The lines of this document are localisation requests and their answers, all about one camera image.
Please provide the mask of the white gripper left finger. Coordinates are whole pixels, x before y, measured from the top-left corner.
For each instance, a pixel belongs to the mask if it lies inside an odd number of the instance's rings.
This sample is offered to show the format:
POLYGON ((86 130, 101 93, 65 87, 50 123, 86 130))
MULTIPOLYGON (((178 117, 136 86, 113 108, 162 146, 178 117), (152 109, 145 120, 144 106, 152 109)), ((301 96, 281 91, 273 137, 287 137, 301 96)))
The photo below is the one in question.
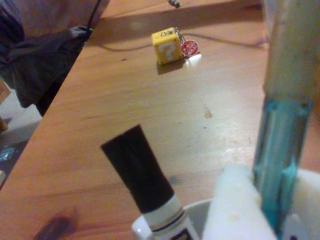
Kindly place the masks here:
POLYGON ((276 240, 262 210, 252 172, 243 166, 223 169, 214 187, 203 240, 276 240))

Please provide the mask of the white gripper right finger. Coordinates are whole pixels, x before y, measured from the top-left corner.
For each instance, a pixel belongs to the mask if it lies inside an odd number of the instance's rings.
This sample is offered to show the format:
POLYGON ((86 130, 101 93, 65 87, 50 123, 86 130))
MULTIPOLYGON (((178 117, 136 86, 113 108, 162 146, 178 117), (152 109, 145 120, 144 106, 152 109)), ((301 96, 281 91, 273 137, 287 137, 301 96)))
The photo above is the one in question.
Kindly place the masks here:
POLYGON ((320 174, 300 169, 294 189, 292 207, 311 240, 320 238, 320 174))

